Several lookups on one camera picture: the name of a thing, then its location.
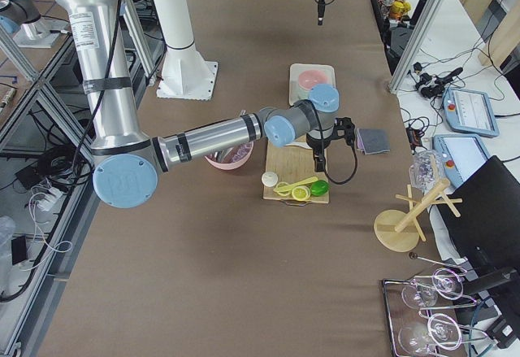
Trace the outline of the small pink bowl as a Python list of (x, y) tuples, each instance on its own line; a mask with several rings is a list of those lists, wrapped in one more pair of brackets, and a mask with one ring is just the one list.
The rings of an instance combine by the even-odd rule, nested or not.
[(310, 70), (305, 70), (305, 71), (301, 72), (300, 75), (298, 76), (297, 80), (301, 80), (301, 79), (316, 79), (316, 80), (320, 80), (321, 84), (328, 83), (327, 74), (324, 71), (318, 70), (318, 69), (310, 69)]

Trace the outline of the top green bowl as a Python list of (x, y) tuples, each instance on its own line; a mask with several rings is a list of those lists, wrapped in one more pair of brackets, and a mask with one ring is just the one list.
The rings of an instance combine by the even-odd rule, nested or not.
[(316, 86), (321, 84), (320, 80), (316, 79), (301, 79), (297, 81), (297, 99), (307, 99), (309, 92)]

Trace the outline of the large pink bowl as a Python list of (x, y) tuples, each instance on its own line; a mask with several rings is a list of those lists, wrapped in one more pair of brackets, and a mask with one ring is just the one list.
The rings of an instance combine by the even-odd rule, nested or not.
[(249, 142), (234, 146), (226, 150), (221, 156), (215, 158), (215, 154), (206, 155), (209, 164), (221, 170), (234, 170), (243, 166), (250, 158), (254, 143)]

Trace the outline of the yellow plastic knife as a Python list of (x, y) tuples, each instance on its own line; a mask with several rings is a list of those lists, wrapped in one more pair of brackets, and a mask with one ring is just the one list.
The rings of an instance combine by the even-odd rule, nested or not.
[(300, 180), (300, 181), (297, 181), (295, 183), (292, 183), (292, 184), (287, 184), (287, 185), (281, 185), (281, 186), (276, 186), (274, 188), (274, 191), (278, 194), (280, 193), (286, 193), (286, 192), (291, 192), (291, 190), (298, 186), (298, 185), (308, 185), (308, 184), (312, 184), (313, 182), (316, 182), (319, 178), (317, 176), (311, 176), (309, 178), (305, 178), (304, 180)]

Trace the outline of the bamboo cutting board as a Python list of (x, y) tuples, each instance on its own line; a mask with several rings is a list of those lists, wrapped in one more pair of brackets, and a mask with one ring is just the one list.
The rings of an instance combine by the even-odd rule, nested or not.
[(306, 137), (296, 139), (303, 146), (274, 146), (270, 141), (266, 149), (266, 172), (274, 172), (278, 182), (293, 184), (306, 178), (316, 176), (319, 180), (328, 181), (323, 172), (314, 170), (314, 155), (306, 143)]

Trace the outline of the green lime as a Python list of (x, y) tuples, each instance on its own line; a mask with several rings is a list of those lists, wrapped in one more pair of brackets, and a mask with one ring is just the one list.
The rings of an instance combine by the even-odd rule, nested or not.
[(310, 193), (313, 197), (321, 197), (329, 191), (329, 183), (325, 180), (317, 180), (310, 186)]

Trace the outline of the upper lemon slice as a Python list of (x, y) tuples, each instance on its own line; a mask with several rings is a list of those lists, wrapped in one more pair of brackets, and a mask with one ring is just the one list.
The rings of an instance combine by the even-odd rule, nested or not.
[(310, 187), (307, 185), (298, 185), (291, 190), (293, 200), (298, 202), (306, 202), (311, 198)]

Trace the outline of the grey folded cloth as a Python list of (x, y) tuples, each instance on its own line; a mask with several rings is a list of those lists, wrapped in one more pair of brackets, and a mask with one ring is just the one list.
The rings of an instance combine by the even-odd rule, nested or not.
[(382, 129), (357, 128), (357, 148), (365, 155), (376, 155), (390, 151), (387, 133)]

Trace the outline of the white steamed bun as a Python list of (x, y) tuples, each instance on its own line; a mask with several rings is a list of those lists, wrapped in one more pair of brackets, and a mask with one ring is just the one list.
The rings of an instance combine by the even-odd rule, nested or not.
[(279, 181), (275, 172), (264, 172), (261, 177), (262, 184), (266, 187), (275, 187)]

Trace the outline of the cream rabbit tray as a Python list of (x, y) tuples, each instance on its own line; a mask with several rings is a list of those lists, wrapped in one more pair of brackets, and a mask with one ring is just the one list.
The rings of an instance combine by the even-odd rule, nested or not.
[(307, 99), (318, 84), (336, 85), (334, 67), (322, 64), (294, 63), (289, 68), (289, 104)]

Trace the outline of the metal ice scoop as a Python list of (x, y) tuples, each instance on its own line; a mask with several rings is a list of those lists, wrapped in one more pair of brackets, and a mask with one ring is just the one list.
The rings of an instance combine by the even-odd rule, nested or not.
[(226, 150), (217, 151), (208, 156), (210, 161), (216, 163), (230, 163), (234, 159), (240, 158), (241, 148), (239, 146), (235, 146)]

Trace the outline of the wooden cup tree stand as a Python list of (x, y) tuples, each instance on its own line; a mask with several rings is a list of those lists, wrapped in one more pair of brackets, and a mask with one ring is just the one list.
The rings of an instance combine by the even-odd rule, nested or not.
[(450, 186), (447, 178), (440, 178), (435, 185), (423, 193), (411, 185), (407, 185), (407, 195), (396, 194), (395, 197), (409, 204), (407, 212), (386, 210), (379, 213), (374, 222), (375, 236), (389, 250), (407, 252), (416, 247), (419, 241), (426, 241), (426, 236), (418, 222), (418, 217), (429, 206), (447, 205), (457, 218), (461, 216), (456, 203), (462, 203), (461, 198), (451, 199), (445, 193)]

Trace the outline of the blue teach pendant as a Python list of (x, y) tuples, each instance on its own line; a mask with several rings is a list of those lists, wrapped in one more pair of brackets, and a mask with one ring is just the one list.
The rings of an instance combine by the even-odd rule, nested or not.
[(448, 126), (454, 132), (484, 137), (498, 137), (500, 134), (485, 92), (449, 87), (444, 91), (443, 107)]
[(462, 185), (491, 157), (480, 136), (475, 134), (435, 135), (432, 141), (454, 188)]

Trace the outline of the wine glass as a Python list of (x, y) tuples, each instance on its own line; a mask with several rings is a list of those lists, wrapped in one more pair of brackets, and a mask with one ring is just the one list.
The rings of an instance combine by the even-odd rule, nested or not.
[(407, 281), (401, 298), (407, 307), (421, 310), (434, 307), (439, 298), (457, 300), (462, 293), (461, 277), (448, 268), (438, 268), (430, 276), (415, 276)]
[(437, 313), (426, 323), (413, 322), (398, 333), (401, 348), (411, 356), (443, 356), (462, 344), (462, 331), (454, 319)]

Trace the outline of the black monitor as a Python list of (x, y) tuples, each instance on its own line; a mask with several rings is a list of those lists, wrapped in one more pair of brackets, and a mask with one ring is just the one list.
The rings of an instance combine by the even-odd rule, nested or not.
[(519, 182), (509, 169), (492, 156), (451, 196), (461, 215), (438, 209), (458, 254), (482, 270), (519, 269)]

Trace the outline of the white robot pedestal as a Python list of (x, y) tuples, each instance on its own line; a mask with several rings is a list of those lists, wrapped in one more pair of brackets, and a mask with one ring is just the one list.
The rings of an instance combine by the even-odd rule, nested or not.
[(187, 0), (154, 0), (154, 5), (167, 48), (157, 95), (211, 99), (218, 64), (205, 61), (197, 50)]

